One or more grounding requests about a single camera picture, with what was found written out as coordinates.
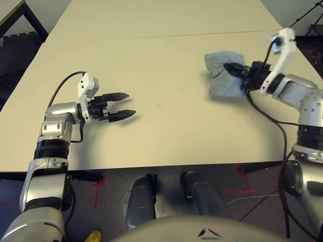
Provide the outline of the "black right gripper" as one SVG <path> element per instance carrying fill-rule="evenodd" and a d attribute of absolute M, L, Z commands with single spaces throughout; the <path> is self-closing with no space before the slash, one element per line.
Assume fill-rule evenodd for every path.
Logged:
<path fill-rule="evenodd" d="M 224 68 L 233 76 L 243 79 L 244 91 L 259 90 L 267 76 L 271 73 L 270 64 L 253 61 L 251 66 L 243 66 L 238 63 L 225 63 Z"/>

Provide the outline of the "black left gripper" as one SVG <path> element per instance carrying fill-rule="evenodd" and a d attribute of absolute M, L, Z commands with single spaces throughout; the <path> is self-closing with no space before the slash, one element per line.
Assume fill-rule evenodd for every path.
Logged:
<path fill-rule="evenodd" d="M 95 96 L 93 99 L 87 101 L 88 112 L 92 119 L 99 121 L 108 119 L 110 123 L 118 122 L 133 116 L 135 110 L 121 110 L 115 113 L 109 113 L 107 110 L 107 103 L 112 101 L 121 101 L 128 98 L 129 95 L 122 92 L 103 94 Z"/>

